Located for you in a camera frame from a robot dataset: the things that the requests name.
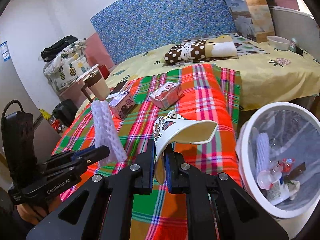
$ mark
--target metal screw cap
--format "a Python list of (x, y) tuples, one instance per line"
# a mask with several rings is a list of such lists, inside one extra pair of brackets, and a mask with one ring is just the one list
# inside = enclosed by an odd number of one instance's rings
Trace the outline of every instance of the metal screw cap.
[(228, 179), (228, 174), (226, 174), (226, 173), (220, 173), (218, 177), (219, 177), (219, 179), (221, 179), (221, 180), (227, 180), (227, 179)]
[(138, 164), (132, 164), (130, 166), (130, 170), (132, 171), (137, 171), (138, 169), (140, 169), (140, 166)]
[(99, 174), (96, 174), (96, 175), (93, 175), (91, 179), (93, 182), (98, 182), (98, 181), (102, 180), (102, 176)]
[(183, 163), (183, 164), (181, 164), (181, 169), (183, 169), (183, 170), (188, 170), (188, 169), (190, 169), (190, 164), (188, 164), (188, 163)]

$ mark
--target paper cup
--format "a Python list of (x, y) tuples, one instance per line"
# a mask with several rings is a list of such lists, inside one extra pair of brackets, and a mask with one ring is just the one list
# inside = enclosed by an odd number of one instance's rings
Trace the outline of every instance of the paper cup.
[(162, 185), (165, 180), (163, 151), (169, 143), (209, 143), (217, 128), (218, 123), (215, 121), (188, 120), (174, 110), (168, 115), (160, 116), (153, 125), (153, 137), (156, 143), (155, 177), (158, 183)]

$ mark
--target blue patterned headboard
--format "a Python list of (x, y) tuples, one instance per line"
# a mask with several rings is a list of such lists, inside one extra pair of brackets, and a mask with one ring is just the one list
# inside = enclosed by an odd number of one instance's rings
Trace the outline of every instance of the blue patterned headboard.
[(223, 0), (118, 0), (91, 22), (115, 64), (183, 39), (236, 31)]

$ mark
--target pink gift box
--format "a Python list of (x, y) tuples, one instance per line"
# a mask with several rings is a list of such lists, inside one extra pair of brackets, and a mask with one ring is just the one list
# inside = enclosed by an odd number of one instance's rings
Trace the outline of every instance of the pink gift box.
[(184, 94), (181, 86), (177, 83), (167, 82), (162, 87), (154, 91), (151, 95), (151, 101), (156, 107), (167, 110), (169, 106), (177, 102)]

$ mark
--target fabric storage bin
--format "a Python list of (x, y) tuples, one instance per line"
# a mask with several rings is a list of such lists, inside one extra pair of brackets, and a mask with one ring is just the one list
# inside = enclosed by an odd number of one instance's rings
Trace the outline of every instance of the fabric storage bin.
[(85, 47), (85, 40), (76, 41), (44, 66), (43, 73), (57, 94), (63, 92), (90, 69), (84, 54)]
[[(259, 109), (241, 128), (236, 145), (245, 190), (272, 216), (289, 219), (304, 213), (320, 195), (320, 122), (301, 106), (278, 102)], [(305, 162), (306, 170), (295, 180), (300, 190), (294, 200), (273, 206), (256, 182), (256, 140), (267, 133), (271, 161), (294, 158), (293, 169)]]

